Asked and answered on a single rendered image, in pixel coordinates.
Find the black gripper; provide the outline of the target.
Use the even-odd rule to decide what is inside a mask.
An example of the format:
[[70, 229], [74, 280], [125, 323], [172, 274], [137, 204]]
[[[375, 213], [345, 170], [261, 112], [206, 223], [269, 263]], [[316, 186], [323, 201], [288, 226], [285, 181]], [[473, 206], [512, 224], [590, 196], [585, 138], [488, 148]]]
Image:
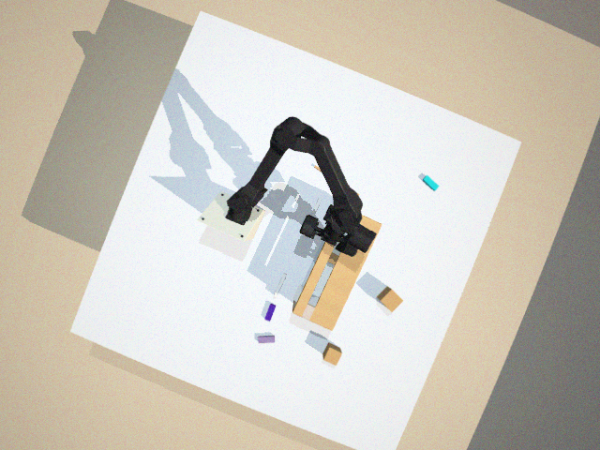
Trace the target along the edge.
[[[332, 237], [326, 230], [327, 225], [324, 227], [324, 229], [319, 228], [318, 225], [319, 222], [317, 218], [307, 215], [299, 232], [311, 239], [314, 239], [316, 234], [321, 237], [321, 240], [333, 246], [337, 245], [335, 249], [339, 252], [351, 257], [356, 255], [358, 249], [346, 242], [348, 240], [348, 238], [346, 238], [347, 235], [343, 235], [339, 238]], [[340, 243], [337, 244], [337, 242]]]

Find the small cyan block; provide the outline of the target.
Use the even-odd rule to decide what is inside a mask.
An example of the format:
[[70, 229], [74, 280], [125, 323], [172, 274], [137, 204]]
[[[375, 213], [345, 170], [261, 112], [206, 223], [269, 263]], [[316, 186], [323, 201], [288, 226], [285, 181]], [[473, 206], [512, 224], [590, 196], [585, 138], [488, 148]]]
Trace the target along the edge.
[[433, 190], [436, 190], [438, 188], [437, 183], [432, 178], [430, 178], [428, 175], [426, 175], [422, 180], [426, 184], [428, 184]]

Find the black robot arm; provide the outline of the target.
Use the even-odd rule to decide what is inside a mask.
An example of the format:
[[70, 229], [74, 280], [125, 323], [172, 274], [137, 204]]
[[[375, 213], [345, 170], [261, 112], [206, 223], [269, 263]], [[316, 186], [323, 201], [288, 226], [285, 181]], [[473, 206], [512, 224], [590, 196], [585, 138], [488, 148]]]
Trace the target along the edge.
[[330, 204], [323, 218], [327, 232], [335, 238], [347, 233], [346, 242], [366, 253], [377, 234], [360, 224], [362, 200], [349, 186], [328, 137], [297, 117], [287, 118], [273, 130], [270, 147], [256, 172], [227, 200], [229, 210], [225, 218], [245, 225], [252, 208], [268, 190], [265, 182], [289, 148], [315, 157], [332, 192], [334, 205]]

